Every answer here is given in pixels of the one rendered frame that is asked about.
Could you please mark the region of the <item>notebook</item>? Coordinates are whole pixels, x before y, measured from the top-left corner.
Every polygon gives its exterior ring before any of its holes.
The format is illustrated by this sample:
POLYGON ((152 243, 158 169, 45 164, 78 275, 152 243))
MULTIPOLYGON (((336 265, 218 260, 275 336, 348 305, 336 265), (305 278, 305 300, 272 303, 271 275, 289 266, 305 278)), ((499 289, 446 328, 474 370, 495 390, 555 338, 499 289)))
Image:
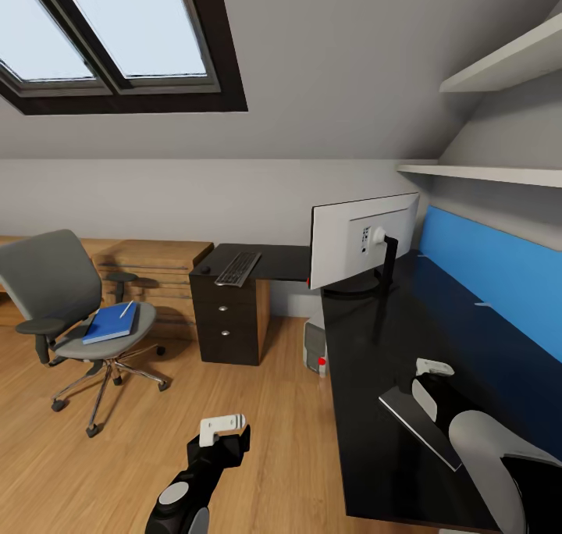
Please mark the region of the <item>notebook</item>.
POLYGON ((399 387, 395 386, 379 399, 454 472, 463 464, 451 442, 413 395, 401 393, 399 387))

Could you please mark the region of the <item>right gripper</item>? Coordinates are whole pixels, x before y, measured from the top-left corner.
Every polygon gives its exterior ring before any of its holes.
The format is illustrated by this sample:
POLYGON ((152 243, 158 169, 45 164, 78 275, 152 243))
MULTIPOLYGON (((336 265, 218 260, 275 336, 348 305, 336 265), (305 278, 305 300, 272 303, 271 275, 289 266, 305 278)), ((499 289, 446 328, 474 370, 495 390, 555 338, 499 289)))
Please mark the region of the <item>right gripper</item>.
POLYGON ((398 376, 394 376, 393 384, 398 386, 401 393, 410 394, 412 396, 412 384, 415 378, 419 376, 413 376, 411 374, 403 374, 402 372, 398 376))

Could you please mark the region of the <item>swivel chair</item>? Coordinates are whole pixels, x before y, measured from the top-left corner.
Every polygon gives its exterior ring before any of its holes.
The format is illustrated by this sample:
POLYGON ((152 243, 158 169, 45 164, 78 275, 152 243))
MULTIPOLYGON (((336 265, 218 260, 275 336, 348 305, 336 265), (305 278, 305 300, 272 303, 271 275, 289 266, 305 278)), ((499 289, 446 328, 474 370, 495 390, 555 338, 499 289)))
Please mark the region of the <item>swivel chair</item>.
MULTIPOLYGON (((106 278, 117 282, 115 306, 131 304, 130 301, 123 302, 124 283, 135 281, 138 276, 132 272, 114 272, 106 278)), ((156 380, 160 391, 167 388, 163 379, 123 365, 154 347, 157 347, 158 355, 165 352, 165 348, 157 343, 125 354, 155 323, 158 310, 153 304, 136 301, 129 335, 82 344, 94 313, 101 306, 102 282, 72 230, 51 231, 0 245, 0 283, 26 319, 15 326, 15 331, 35 334, 35 351, 44 366, 54 368, 71 358, 93 363, 84 377, 51 397, 53 411, 65 407, 63 400, 57 400, 57 397, 106 371, 86 429, 90 438, 99 431, 94 420, 109 378, 112 377, 115 385, 122 383, 120 369, 156 380), (57 354, 52 361, 49 349, 57 354)))

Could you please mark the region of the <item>folder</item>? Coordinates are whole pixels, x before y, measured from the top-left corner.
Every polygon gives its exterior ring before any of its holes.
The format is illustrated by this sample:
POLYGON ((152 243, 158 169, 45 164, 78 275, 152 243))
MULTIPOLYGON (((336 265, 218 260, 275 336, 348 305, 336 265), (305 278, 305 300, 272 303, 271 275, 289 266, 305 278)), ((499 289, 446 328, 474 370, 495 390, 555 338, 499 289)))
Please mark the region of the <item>folder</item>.
POLYGON ((130 334, 137 303, 99 308, 84 334, 82 344, 92 344, 130 334))

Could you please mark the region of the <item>keyboard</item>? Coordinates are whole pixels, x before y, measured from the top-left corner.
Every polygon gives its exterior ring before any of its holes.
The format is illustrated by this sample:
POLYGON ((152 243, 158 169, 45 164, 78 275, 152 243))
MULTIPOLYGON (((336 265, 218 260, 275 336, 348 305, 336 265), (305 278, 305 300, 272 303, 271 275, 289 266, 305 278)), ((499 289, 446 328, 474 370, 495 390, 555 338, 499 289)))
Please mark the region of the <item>keyboard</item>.
POLYGON ((260 256, 259 252, 241 251, 215 283, 242 287, 260 256))

